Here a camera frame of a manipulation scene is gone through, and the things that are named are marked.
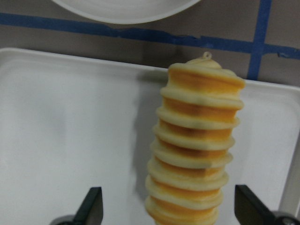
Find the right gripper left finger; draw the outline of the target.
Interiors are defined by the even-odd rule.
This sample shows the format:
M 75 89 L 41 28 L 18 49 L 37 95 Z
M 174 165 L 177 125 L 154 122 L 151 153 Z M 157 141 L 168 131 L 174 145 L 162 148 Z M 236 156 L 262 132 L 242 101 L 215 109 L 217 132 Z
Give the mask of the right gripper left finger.
M 104 218 L 101 187 L 91 187 L 74 216 L 54 219 L 51 225 L 100 225 Z

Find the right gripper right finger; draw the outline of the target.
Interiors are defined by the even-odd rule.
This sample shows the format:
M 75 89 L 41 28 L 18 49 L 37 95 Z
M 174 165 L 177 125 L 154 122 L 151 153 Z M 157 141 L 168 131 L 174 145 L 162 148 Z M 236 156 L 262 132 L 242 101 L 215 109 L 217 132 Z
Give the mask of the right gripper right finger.
M 271 211 L 247 185 L 235 186 L 235 217 L 240 225 L 298 225 L 293 215 Z

